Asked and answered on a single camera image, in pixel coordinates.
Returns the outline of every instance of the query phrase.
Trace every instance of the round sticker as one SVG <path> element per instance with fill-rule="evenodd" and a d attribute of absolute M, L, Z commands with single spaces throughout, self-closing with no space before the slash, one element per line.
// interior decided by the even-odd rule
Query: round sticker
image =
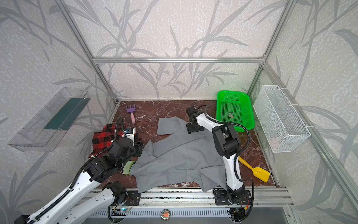
<path fill-rule="evenodd" d="M 164 209 L 161 211 L 160 217 L 163 221 L 167 221 L 170 218 L 170 211 L 168 209 Z"/>

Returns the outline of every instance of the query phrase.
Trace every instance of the leaf pattern wallpaper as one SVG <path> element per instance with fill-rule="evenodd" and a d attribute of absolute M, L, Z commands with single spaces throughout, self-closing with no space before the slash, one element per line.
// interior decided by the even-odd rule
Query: leaf pattern wallpaper
<path fill-rule="evenodd" d="M 352 179 L 358 183 L 358 1 L 296 4 L 269 64 Z M 263 74 L 260 85 L 271 85 Z M 258 123 L 272 169 L 303 223 L 358 223 L 345 194 L 309 140 L 273 154 Z"/>
<path fill-rule="evenodd" d="M 115 106 L 53 1 L 0 2 L 0 223 L 38 210 L 60 193 L 92 150 L 93 132 Z M 62 88 L 90 101 L 53 152 L 7 143 Z"/>
<path fill-rule="evenodd" d="M 286 4 L 286 0 L 65 2 L 95 57 L 259 57 Z M 215 99 L 219 90 L 249 89 L 258 67 L 100 66 L 117 97 L 133 100 Z"/>

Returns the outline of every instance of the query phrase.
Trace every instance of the pink handle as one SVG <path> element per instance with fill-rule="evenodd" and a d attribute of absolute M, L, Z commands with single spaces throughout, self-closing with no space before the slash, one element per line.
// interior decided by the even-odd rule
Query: pink handle
<path fill-rule="evenodd" d="M 135 119 L 134 119 L 134 114 L 131 113 L 131 118 L 132 118 L 132 124 L 135 124 Z"/>

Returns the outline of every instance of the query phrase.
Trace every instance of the gray cloth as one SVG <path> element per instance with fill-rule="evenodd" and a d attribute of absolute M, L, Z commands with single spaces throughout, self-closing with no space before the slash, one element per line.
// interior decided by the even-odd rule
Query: gray cloth
<path fill-rule="evenodd" d="M 186 124 L 177 117 L 159 119 L 157 135 L 172 135 L 156 143 L 150 140 L 133 164 L 130 174 L 137 179 L 138 192 L 181 182 L 196 182 L 204 192 L 226 189 L 225 166 L 212 133 L 188 134 Z"/>

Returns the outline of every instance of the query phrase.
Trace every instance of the gray floor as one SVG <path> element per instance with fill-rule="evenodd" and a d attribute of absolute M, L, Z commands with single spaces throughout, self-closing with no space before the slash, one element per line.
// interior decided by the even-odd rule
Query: gray floor
<path fill-rule="evenodd" d="M 110 224 L 108 219 L 90 218 L 84 224 Z M 160 218 L 125 218 L 121 224 L 162 224 Z M 231 224 L 234 223 L 229 218 L 170 218 L 165 224 Z M 242 223 L 245 224 L 288 224 L 283 208 L 253 208 L 249 217 Z"/>

